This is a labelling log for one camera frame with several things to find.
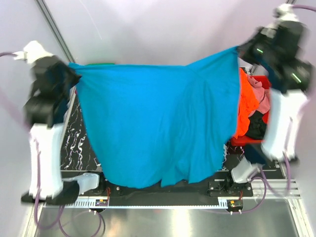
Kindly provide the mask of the blue t shirt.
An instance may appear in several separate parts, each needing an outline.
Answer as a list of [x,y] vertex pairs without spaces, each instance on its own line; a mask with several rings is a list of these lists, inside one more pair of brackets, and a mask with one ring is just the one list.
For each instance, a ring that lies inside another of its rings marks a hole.
[[238,53],[232,47],[185,66],[79,65],[83,122],[113,184],[197,183],[222,167],[235,134]]

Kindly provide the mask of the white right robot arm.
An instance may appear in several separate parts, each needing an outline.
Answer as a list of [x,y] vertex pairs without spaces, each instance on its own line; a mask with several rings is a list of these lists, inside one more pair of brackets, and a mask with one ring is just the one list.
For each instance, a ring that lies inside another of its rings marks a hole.
[[275,21],[238,47],[240,59],[261,65],[268,72],[271,108],[263,141],[246,145],[245,157],[224,183],[228,195],[237,195],[241,184],[248,182],[263,164],[273,160],[288,162],[296,157],[295,143],[303,107],[310,100],[307,92],[314,67],[297,57],[306,26],[294,13],[295,8],[286,3],[278,6]]

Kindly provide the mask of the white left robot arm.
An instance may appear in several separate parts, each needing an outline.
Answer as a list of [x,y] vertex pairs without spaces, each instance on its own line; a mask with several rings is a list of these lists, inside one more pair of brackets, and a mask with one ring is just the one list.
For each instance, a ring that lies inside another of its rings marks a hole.
[[64,116],[71,89],[80,76],[36,40],[24,47],[21,57],[32,66],[35,77],[30,98],[24,106],[25,121],[30,128],[31,183],[21,201],[66,205],[74,203],[80,194],[89,190],[97,196],[102,195],[107,184],[97,173],[66,179],[61,176]]

